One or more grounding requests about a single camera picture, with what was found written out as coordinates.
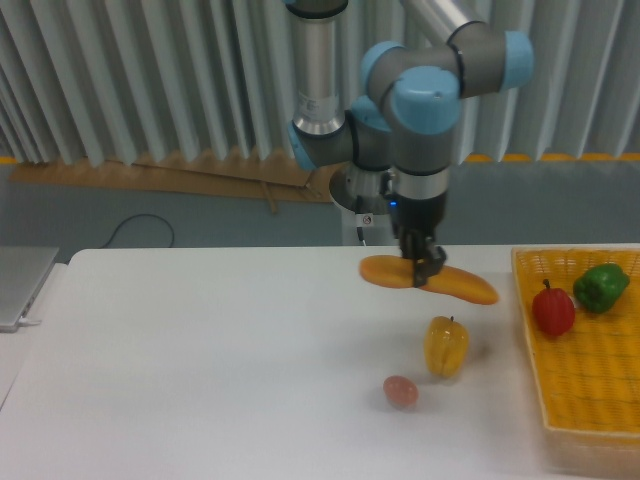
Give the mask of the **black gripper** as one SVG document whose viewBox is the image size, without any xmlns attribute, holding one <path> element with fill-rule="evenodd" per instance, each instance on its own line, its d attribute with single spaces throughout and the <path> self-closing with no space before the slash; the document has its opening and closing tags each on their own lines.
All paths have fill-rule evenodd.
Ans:
<svg viewBox="0 0 640 480">
<path fill-rule="evenodd" d="M 392 193 L 389 214 L 392 231 L 399 238 L 402 257 L 413 262 L 413 286 L 426 286 L 442 270 L 447 255 L 435 244 L 425 246 L 425 237 L 435 239 L 436 228 L 444 218 L 447 193 L 429 199 L 411 199 Z"/>
</svg>

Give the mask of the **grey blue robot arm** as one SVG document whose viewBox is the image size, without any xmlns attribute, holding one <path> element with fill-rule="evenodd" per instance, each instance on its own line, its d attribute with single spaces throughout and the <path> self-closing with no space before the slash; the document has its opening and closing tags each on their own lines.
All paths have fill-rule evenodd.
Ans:
<svg viewBox="0 0 640 480">
<path fill-rule="evenodd" d="M 407 1 L 429 46 L 385 41 L 360 63 L 363 93 L 340 103 L 337 23 L 344 1 L 289 1 L 297 106 L 288 126 L 298 165 L 315 170 L 350 162 L 379 180 L 392 232 L 425 286 L 446 255 L 436 227 L 446 205 L 446 152 L 464 99 L 519 88 L 534 72 L 534 50 L 520 31 L 496 32 L 462 1 Z"/>
</svg>

